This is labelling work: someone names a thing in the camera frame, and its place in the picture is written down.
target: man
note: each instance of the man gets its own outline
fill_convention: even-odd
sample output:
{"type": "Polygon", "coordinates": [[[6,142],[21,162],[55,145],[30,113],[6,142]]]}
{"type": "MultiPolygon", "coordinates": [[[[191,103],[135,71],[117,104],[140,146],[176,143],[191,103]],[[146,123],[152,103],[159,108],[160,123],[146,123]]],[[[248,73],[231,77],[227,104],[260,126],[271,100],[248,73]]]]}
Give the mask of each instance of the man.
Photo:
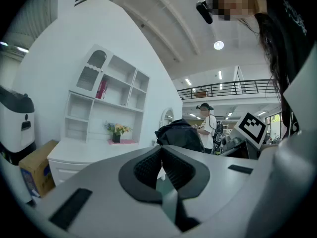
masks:
{"type": "Polygon", "coordinates": [[[205,120],[200,128],[197,129],[197,132],[202,140],[205,152],[211,154],[213,149],[212,137],[217,127],[217,120],[214,115],[211,115],[210,111],[213,110],[213,107],[209,106],[208,103],[202,103],[199,109],[201,117],[204,117],[205,120]]]}

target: cardboard box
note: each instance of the cardboard box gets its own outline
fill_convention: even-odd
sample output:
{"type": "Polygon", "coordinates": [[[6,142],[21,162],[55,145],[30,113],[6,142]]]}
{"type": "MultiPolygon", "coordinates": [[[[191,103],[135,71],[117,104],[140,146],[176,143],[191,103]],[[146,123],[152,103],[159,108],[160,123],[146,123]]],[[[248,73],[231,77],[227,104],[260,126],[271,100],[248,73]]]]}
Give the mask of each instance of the cardboard box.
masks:
{"type": "Polygon", "coordinates": [[[51,140],[19,162],[23,179],[32,196],[41,198],[55,187],[47,156],[57,144],[57,141],[51,140]]]}

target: flower pot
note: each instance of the flower pot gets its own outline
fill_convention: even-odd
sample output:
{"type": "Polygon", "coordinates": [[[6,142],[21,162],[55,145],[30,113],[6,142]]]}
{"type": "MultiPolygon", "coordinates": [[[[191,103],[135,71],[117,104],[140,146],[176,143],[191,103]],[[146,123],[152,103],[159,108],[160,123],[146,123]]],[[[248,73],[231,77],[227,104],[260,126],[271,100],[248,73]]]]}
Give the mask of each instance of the flower pot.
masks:
{"type": "Polygon", "coordinates": [[[117,134],[113,134],[112,135],[112,141],[113,141],[113,143],[120,143],[120,137],[121,137],[121,135],[117,135],[117,134]]]}

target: person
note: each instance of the person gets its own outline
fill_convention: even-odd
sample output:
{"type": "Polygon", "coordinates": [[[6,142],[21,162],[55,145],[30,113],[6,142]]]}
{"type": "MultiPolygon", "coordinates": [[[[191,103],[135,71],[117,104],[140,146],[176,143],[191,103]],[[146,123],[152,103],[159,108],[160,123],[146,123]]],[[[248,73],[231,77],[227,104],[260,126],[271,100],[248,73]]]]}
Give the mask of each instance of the person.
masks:
{"type": "Polygon", "coordinates": [[[217,126],[216,117],[211,115],[213,107],[208,103],[202,103],[199,107],[200,115],[205,118],[200,128],[197,129],[199,136],[205,148],[205,153],[212,153],[213,149],[213,136],[217,126]]]}
{"type": "Polygon", "coordinates": [[[286,136],[299,131],[283,93],[305,63],[316,40],[316,23],[310,14],[312,1],[206,0],[208,12],[219,15],[221,19],[239,20],[250,30],[247,18],[254,16],[257,20],[259,32],[256,34],[259,34],[274,86],[281,97],[286,136]]]}

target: white shirt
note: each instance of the white shirt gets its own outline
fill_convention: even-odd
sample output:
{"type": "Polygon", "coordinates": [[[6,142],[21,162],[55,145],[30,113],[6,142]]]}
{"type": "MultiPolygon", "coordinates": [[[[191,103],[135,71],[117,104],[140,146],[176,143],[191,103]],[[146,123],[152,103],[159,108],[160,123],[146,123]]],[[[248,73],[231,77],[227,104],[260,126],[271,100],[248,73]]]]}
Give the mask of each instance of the white shirt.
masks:
{"type": "Polygon", "coordinates": [[[202,143],[205,148],[207,149],[212,149],[213,148],[213,139],[212,137],[214,136],[215,129],[217,126],[217,120],[216,117],[214,116],[208,116],[205,118],[203,121],[202,125],[200,126],[200,129],[204,129],[205,131],[210,132],[208,135],[203,135],[199,133],[199,136],[202,140],[202,143]]]}

